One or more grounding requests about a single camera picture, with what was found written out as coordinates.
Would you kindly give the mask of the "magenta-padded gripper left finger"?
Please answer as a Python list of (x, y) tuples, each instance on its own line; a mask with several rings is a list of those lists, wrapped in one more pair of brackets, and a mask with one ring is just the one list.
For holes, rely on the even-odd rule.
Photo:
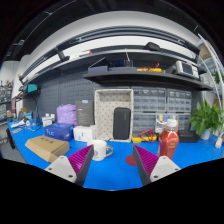
[(46, 171), (83, 186), (93, 155), (94, 147), (92, 145), (84, 147), (68, 157), (59, 156), (46, 168)]

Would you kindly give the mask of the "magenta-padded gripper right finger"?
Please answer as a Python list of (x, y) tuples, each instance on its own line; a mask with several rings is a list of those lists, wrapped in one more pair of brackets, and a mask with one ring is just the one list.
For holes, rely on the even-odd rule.
[(158, 157), (137, 145), (133, 146), (133, 156), (143, 186), (180, 170), (167, 156)]

